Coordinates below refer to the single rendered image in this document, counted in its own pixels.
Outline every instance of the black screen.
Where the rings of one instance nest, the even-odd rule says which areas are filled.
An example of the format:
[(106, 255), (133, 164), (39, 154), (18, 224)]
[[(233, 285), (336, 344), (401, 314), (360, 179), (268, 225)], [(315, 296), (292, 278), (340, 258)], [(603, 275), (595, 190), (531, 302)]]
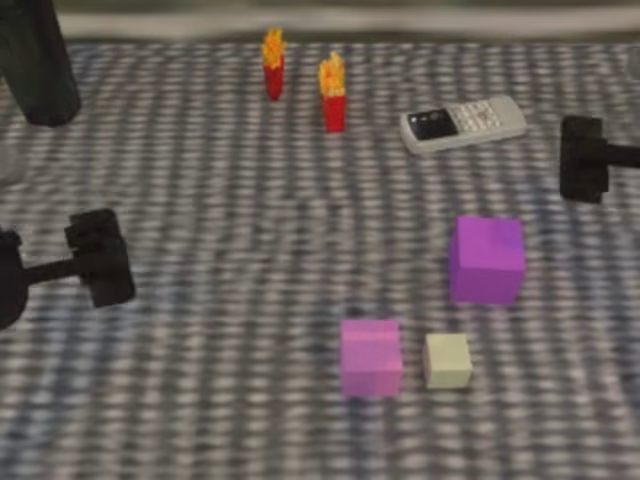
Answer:
[(458, 129), (446, 109), (412, 113), (408, 116), (411, 131), (418, 140), (457, 135)]

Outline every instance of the beige cube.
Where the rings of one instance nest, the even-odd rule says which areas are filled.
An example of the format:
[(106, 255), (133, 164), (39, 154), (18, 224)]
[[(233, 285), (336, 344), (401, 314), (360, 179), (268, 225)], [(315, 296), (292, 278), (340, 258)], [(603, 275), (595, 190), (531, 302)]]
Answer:
[(422, 361), (427, 388), (453, 389), (469, 385), (473, 367), (465, 334), (428, 334)]

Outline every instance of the plaid fabric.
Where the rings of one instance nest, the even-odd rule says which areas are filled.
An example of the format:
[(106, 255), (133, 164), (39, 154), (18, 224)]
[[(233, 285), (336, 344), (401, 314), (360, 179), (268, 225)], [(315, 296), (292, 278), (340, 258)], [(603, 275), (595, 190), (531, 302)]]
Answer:
[[(318, 63), (345, 58), (345, 134), (326, 135)], [(27, 264), (68, 254), (72, 213), (112, 207), (138, 298), (93, 310), (76, 279), (34, 287), (0, 336), (0, 478), (640, 478), (640, 174), (604, 206), (558, 194), (562, 115), (640, 143), (627, 46), (293, 45), (266, 99), (257, 45), (78, 45), (84, 109), (23, 124), (0, 191)], [(521, 138), (418, 159), (397, 115), (512, 95)], [(455, 306), (457, 215), (525, 225), (510, 308)], [(397, 318), (395, 399), (345, 399), (339, 320)], [(465, 392), (427, 392), (428, 332), (465, 332)]]

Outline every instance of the phone keypad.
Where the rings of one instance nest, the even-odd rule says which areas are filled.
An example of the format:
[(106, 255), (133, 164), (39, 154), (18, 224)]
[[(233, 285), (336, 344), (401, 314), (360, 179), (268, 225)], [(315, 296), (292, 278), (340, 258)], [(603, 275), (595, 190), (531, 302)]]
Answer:
[(476, 133), (501, 126), (500, 119), (486, 100), (462, 103), (447, 108), (461, 133)]

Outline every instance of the yellow fries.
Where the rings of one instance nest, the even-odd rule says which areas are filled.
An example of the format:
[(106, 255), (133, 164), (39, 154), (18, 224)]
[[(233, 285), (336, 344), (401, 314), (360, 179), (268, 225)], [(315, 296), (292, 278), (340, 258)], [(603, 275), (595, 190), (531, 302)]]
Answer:
[(323, 97), (345, 94), (344, 61), (336, 52), (331, 52), (328, 60), (323, 60), (318, 68), (320, 93)]
[(287, 42), (282, 41), (282, 29), (270, 28), (262, 43), (262, 61), (269, 68), (280, 66)]

